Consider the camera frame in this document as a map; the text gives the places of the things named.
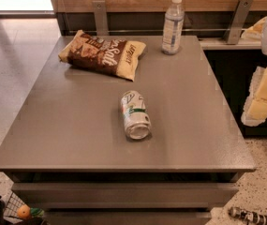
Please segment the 7up soda can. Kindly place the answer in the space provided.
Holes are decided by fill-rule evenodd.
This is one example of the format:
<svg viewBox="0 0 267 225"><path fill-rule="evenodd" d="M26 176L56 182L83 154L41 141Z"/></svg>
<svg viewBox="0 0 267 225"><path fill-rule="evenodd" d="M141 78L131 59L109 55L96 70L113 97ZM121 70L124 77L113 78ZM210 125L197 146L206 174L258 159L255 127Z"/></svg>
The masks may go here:
<svg viewBox="0 0 267 225"><path fill-rule="evenodd" d="M129 139L142 140L151 132L151 121L143 96L134 90L127 91L121 98L125 134Z"/></svg>

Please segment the black white striped object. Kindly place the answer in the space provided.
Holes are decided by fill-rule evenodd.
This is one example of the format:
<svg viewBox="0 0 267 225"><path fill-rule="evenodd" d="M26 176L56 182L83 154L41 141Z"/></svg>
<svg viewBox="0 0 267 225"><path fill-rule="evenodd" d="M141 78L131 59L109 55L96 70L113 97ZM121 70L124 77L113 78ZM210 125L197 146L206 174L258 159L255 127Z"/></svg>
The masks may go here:
<svg viewBox="0 0 267 225"><path fill-rule="evenodd" d="M256 212L248 211L240 207L231 207L228 213L232 218L237 218L246 222L251 222L254 225L267 225L267 215L262 215Z"/></svg>

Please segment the grey table with drawers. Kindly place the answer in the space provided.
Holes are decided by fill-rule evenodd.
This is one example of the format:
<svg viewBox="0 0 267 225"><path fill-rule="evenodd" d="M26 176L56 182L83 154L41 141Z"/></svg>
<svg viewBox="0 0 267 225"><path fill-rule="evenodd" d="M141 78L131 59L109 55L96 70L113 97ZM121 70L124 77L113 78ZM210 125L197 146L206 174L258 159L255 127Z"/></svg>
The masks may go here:
<svg viewBox="0 0 267 225"><path fill-rule="evenodd" d="M205 225L255 162L199 41L145 39L126 81L52 55L0 146L50 225Z"/></svg>

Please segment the metal bracket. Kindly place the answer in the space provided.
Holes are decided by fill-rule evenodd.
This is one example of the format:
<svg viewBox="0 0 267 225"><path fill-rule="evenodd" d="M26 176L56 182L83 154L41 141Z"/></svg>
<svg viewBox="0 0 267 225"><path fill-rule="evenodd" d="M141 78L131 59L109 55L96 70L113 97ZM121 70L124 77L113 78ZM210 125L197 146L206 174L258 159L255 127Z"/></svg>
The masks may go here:
<svg viewBox="0 0 267 225"><path fill-rule="evenodd" d="M109 34L109 26L106 2L104 0L94 0L92 5L95 17L96 33L99 36L107 36Z"/></svg>
<svg viewBox="0 0 267 225"><path fill-rule="evenodd" d="M229 28L226 30L223 37L227 44L236 45L239 42L245 20L253 1L254 0L238 0Z"/></svg>

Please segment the left metal bracket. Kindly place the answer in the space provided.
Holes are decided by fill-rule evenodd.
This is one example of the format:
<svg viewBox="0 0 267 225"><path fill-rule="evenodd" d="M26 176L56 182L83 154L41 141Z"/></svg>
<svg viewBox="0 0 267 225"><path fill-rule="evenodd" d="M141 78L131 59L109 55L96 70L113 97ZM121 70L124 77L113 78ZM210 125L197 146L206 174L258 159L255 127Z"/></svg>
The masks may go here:
<svg viewBox="0 0 267 225"><path fill-rule="evenodd" d="M96 33L99 36L107 36L109 34L109 26L106 2L104 0L94 0L92 5L95 17Z"/></svg>

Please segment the right metal bracket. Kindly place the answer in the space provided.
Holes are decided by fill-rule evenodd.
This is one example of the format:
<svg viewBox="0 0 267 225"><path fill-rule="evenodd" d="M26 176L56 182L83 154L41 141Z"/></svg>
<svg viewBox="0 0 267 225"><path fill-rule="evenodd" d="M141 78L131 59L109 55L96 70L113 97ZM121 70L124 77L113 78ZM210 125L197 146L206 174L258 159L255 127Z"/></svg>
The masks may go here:
<svg viewBox="0 0 267 225"><path fill-rule="evenodd" d="M239 42L245 20L253 1L254 0L238 0L229 28L226 30L223 37L227 44L236 45Z"/></svg>

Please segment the brown chip bag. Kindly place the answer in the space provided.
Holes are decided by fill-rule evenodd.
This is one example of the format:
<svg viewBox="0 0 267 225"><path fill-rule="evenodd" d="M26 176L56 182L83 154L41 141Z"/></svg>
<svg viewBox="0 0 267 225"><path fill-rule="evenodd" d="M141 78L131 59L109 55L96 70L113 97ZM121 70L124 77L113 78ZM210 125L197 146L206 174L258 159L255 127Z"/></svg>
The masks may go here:
<svg viewBox="0 0 267 225"><path fill-rule="evenodd" d="M58 57L73 66L134 81L145 48L140 41L106 40L79 30Z"/></svg>

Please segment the orange fruit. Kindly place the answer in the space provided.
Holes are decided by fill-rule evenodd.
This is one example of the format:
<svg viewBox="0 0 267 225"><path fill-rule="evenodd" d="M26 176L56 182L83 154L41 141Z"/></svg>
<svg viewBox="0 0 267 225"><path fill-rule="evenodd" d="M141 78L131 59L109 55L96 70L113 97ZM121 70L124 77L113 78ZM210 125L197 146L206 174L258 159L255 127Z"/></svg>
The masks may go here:
<svg viewBox="0 0 267 225"><path fill-rule="evenodd" d="M22 205L17 210L17 216L21 219L28 219L31 217L30 207L26 204Z"/></svg>

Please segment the clear plastic water bottle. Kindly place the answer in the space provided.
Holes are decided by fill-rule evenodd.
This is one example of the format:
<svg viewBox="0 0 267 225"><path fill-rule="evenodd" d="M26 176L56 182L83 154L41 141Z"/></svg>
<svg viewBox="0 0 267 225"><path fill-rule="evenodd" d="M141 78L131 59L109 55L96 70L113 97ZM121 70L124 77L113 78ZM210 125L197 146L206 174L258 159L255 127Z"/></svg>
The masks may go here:
<svg viewBox="0 0 267 225"><path fill-rule="evenodd" d="M165 20L163 26L163 53L178 53L181 44L184 16L185 13L182 10L182 0L171 0L171 5L165 13Z"/></svg>

